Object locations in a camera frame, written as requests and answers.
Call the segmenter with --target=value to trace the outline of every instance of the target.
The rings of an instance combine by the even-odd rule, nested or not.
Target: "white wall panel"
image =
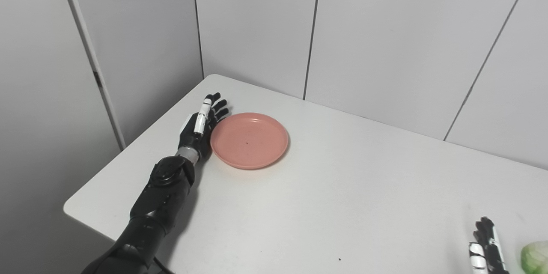
[[[118,152],[67,0],[0,0],[0,272],[80,273],[107,249],[62,208]]]
[[[548,169],[548,0],[519,0],[447,141]]]
[[[194,0],[77,0],[126,143],[202,80]]]
[[[196,0],[204,72],[303,97],[315,0]]]
[[[307,100],[442,139],[515,0],[319,0]]]

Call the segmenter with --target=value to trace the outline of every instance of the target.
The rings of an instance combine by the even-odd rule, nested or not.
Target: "robotic arm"
[[[131,208],[127,227],[82,274],[147,274],[194,184],[194,166],[211,152],[211,131],[229,112],[226,100],[219,101],[220,97],[219,93],[206,96],[200,111],[189,116],[176,155],[164,157],[154,166]]]

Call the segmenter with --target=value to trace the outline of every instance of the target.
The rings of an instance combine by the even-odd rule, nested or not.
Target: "prosthetic hand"
[[[476,221],[476,228],[476,242],[468,247],[474,274],[509,274],[493,221],[484,216]]]
[[[227,114],[221,94],[208,95],[200,111],[183,125],[176,155],[152,169],[149,182],[130,211],[127,227],[114,245],[82,274],[147,274],[162,239],[194,184],[194,165],[211,152],[211,131]]]

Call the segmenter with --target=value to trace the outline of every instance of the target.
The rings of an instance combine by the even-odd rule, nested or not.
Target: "black cable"
[[[170,269],[166,268],[161,262],[160,260],[158,260],[158,258],[154,257],[154,263],[158,266],[158,268],[160,268],[160,270],[162,270],[162,272],[166,273],[166,274],[175,274],[174,272],[171,272]]]

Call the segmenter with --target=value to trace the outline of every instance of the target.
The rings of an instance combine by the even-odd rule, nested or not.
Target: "cabbage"
[[[521,250],[521,268],[526,274],[548,274],[548,241],[535,241]]]

